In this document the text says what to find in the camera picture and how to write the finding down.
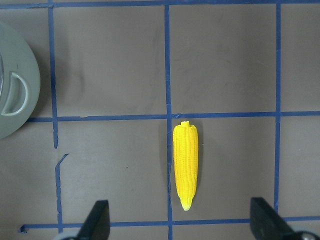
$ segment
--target gray pot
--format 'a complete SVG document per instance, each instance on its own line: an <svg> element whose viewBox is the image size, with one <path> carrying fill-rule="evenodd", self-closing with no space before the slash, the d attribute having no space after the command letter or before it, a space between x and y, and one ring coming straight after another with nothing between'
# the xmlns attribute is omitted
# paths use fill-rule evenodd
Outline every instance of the gray pot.
<svg viewBox="0 0 320 240"><path fill-rule="evenodd" d="M40 73L26 41L0 22L0 139L20 128L38 101Z"/></svg>

